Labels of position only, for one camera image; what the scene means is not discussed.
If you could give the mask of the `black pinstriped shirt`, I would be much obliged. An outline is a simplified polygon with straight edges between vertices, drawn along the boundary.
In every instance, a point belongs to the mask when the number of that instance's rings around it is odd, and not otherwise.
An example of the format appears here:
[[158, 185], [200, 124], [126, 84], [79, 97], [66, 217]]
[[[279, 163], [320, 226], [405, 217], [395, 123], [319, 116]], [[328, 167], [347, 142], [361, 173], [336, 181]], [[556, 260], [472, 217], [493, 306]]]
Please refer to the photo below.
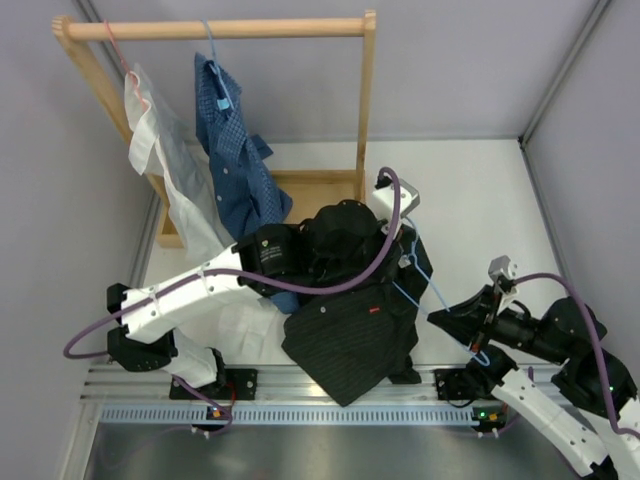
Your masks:
[[432, 274], [415, 229], [403, 225], [372, 277], [352, 291], [315, 296], [288, 317], [281, 348], [308, 373], [399, 375], [414, 367], [416, 304]]

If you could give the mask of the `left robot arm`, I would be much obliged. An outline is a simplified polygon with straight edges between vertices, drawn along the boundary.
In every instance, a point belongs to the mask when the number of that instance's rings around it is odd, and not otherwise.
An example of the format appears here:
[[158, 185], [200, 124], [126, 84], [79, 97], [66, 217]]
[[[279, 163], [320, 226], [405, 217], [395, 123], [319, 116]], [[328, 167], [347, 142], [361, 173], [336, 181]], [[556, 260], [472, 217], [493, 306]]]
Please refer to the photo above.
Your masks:
[[203, 398], [216, 398], [226, 386], [222, 355], [198, 345], [181, 326], [278, 293], [353, 289], [387, 256], [401, 212], [398, 201], [368, 208], [345, 200], [299, 225], [266, 225], [170, 281], [126, 290], [115, 313], [118, 325], [107, 335], [108, 354], [129, 372], [163, 370]]

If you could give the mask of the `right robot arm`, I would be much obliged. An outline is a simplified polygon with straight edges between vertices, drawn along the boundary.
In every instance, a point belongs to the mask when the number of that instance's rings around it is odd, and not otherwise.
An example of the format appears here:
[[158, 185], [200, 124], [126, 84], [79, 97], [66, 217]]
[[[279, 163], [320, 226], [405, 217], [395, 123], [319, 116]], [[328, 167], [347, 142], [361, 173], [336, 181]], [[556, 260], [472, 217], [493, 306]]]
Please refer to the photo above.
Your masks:
[[[624, 364], [608, 352], [609, 383], [600, 382], [597, 352], [576, 302], [555, 301], [537, 319], [513, 286], [484, 286], [471, 299], [428, 315], [430, 324], [470, 348], [457, 375], [445, 377], [446, 398], [457, 390], [474, 400], [495, 399], [527, 420], [582, 479], [639, 476], [639, 392]], [[559, 366], [551, 378], [583, 417], [579, 422], [547, 396], [505, 348]]]

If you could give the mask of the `blue checked shirt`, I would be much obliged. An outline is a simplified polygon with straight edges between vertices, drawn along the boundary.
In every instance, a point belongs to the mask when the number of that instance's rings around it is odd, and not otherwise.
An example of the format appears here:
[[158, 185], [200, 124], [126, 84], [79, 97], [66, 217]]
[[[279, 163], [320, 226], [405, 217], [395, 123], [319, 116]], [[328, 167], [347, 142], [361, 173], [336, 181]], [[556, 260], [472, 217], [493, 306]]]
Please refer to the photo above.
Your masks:
[[216, 206], [222, 224], [234, 240], [268, 224], [281, 224], [293, 206], [265, 166], [243, 119], [241, 87], [221, 66], [235, 110], [216, 103], [211, 59], [194, 56], [196, 137], [209, 157]]

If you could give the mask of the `blue hanger with shirt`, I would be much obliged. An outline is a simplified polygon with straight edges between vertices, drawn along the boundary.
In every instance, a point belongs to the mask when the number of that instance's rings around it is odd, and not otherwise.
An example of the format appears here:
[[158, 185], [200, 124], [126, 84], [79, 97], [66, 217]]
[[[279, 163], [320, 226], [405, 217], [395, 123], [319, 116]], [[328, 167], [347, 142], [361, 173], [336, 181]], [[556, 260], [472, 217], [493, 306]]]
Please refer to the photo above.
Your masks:
[[232, 101], [227, 85], [224, 81], [219, 63], [217, 62], [213, 33], [206, 19], [202, 19], [201, 23], [203, 24], [204, 29], [206, 31], [210, 50], [211, 50], [211, 63], [209, 65], [209, 68], [212, 71], [212, 74], [214, 76], [217, 106], [221, 111], [227, 111], [227, 110], [234, 111], [235, 110], [234, 103]]

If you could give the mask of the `white shirt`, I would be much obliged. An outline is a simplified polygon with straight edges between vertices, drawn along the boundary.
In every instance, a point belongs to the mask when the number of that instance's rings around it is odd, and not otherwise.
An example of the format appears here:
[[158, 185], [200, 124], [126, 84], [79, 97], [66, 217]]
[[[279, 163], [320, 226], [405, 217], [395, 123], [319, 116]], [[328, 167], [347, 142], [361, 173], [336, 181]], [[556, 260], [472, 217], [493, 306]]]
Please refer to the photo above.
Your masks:
[[204, 262], [233, 243], [222, 224], [209, 159], [193, 130], [171, 109], [140, 65], [127, 75], [128, 158], [140, 175], [164, 180], [168, 216], [189, 259]]

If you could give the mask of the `wooden clothes rack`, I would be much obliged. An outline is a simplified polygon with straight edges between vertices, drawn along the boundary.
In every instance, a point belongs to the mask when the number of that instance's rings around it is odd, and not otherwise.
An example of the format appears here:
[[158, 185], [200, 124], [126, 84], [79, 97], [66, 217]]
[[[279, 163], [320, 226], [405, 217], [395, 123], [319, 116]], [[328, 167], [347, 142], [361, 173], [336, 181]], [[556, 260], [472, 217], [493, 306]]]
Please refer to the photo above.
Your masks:
[[122, 93], [90, 48], [98, 41], [200, 40], [211, 32], [217, 39], [349, 38], [361, 39], [362, 60], [359, 88], [357, 140], [351, 142], [304, 142], [276, 147], [277, 167], [272, 174], [277, 184], [294, 201], [288, 216], [298, 223], [322, 206], [343, 198], [364, 201], [365, 159], [371, 109], [376, 42], [376, 13], [361, 17], [256, 19], [166, 22], [77, 22], [59, 15], [52, 20], [52, 32], [70, 60], [84, 77], [92, 93], [121, 135], [130, 144], [133, 133], [126, 117]]

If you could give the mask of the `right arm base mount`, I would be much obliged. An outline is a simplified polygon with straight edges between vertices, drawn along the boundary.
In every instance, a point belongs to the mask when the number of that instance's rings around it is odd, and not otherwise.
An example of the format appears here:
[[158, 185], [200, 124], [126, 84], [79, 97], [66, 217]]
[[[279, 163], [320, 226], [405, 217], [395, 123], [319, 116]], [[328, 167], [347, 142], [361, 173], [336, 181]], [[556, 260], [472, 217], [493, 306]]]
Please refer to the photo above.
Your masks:
[[499, 407], [473, 406], [478, 401], [496, 401], [490, 394], [488, 382], [481, 380], [476, 370], [468, 367], [436, 369], [434, 384], [439, 400], [457, 409], [472, 408], [472, 419], [478, 424], [472, 426], [469, 433], [463, 433], [463, 436], [499, 439], [521, 420], [521, 416], [511, 411], [504, 402]]

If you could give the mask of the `aluminium mounting rail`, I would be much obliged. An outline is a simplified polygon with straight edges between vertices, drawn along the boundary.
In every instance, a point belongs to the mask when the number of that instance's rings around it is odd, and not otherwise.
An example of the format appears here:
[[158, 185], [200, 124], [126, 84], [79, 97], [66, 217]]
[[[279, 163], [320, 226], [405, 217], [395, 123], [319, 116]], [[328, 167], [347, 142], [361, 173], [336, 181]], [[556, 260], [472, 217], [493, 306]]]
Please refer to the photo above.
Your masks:
[[119, 365], [96, 365], [89, 370], [81, 389], [83, 401], [169, 401], [170, 384], [173, 378], [199, 388], [213, 383], [223, 383], [230, 368], [252, 368], [258, 371], [256, 402], [278, 400], [302, 403], [328, 403], [351, 405], [363, 401], [383, 400], [439, 400], [434, 384], [434, 371], [446, 368], [465, 368], [479, 372], [480, 379], [488, 382], [490, 394], [497, 385], [505, 382], [513, 365], [495, 362], [483, 367], [471, 361], [462, 366], [418, 365], [399, 375], [389, 377], [371, 372], [311, 372], [298, 366], [226, 366], [220, 371], [208, 373], [179, 372], [171, 374], [164, 370], [130, 372]]

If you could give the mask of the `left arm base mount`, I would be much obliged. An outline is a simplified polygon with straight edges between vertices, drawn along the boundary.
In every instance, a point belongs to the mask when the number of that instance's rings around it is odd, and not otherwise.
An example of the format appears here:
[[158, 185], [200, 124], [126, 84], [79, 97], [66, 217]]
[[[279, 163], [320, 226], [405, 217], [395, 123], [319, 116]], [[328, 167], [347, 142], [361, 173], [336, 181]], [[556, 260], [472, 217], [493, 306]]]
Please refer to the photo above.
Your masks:
[[205, 418], [210, 424], [193, 424], [192, 429], [209, 438], [229, 429], [233, 422], [233, 409], [238, 400], [252, 401], [257, 390], [258, 371], [252, 368], [230, 368], [225, 381], [194, 388], [183, 380], [172, 379], [169, 399], [174, 401], [204, 401], [207, 405]]

